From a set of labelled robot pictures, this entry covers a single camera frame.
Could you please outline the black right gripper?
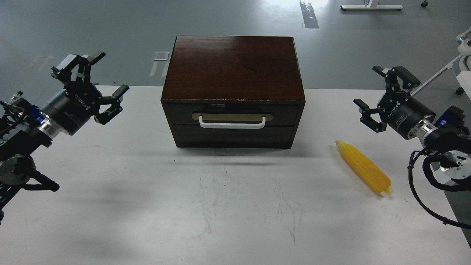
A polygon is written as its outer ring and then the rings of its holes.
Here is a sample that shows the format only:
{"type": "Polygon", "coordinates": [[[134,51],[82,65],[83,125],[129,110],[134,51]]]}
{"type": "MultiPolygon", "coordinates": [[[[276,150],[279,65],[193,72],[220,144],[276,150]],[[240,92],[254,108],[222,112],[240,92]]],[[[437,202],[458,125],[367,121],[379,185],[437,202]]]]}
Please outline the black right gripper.
{"type": "Polygon", "coordinates": [[[379,108],[375,109],[362,99],[353,100],[361,113],[360,122],[376,133],[385,131],[388,124],[404,139],[414,138],[413,127],[422,120],[432,122],[436,117],[428,107],[408,94],[421,84],[420,80],[403,66],[392,69],[373,66],[372,70],[384,78],[386,93],[379,101],[379,108]],[[375,121],[371,114],[380,114],[381,122],[375,121]]]}

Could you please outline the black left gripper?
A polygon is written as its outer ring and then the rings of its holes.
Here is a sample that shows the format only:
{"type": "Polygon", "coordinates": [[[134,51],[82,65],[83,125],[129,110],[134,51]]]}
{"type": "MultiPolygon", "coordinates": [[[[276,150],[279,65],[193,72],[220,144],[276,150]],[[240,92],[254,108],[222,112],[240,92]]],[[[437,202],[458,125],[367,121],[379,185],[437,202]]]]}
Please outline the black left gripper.
{"type": "Polygon", "coordinates": [[[109,97],[101,97],[91,84],[91,67],[99,62],[106,53],[98,51],[92,56],[69,54],[57,67],[52,67],[51,76],[64,84],[64,89],[46,102],[40,110],[63,128],[66,134],[74,135],[86,124],[91,116],[105,125],[123,109],[123,95],[130,89],[121,85],[109,97]],[[78,67],[76,82],[72,82],[72,71],[78,67]],[[110,105],[104,112],[98,113],[99,106],[110,105]]]}

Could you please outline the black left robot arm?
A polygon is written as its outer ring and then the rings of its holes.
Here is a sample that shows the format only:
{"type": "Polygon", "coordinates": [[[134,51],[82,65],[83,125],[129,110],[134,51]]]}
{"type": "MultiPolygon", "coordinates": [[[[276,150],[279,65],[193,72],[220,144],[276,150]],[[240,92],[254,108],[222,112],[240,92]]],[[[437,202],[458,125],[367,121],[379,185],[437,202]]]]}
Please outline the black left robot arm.
{"type": "Polygon", "coordinates": [[[91,82],[92,66],[105,55],[103,51],[92,56],[70,54],[52,67],[52,77],[64,88],[42,107],[31,104],[22,92],[1,102],[1,209],[21,189],[55,192],[60,188],[36,169],[31,154],[39,146],[49,147],[60,133],[74,135],[91,117],[105,125],[123,110],[120,104],[127,85],[105,97],[91,82]]]}

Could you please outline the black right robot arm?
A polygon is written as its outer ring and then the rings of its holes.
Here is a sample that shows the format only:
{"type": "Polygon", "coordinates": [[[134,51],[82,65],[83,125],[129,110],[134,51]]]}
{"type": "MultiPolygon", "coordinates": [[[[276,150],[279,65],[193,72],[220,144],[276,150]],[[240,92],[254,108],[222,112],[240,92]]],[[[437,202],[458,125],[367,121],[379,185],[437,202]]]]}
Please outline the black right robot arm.
{"type": "Polygon", "coordinates": [[[452,106],[435,122],[436,114],[410,95],[420,82],[405,67],[373,66],[372,70],[384,78],[386,92],[375,109],[361,99],[354,100],[362,114],[360,121],[376,133],[390,126],[404,139],[417,137],[426,149],[422,168],[429,183],[443,191],[469,191],[470,132],[464,125],[463,110],[452,106]],[[449,177],[454,185],[436,180],[432,162],[453,171],[449,177]]]}

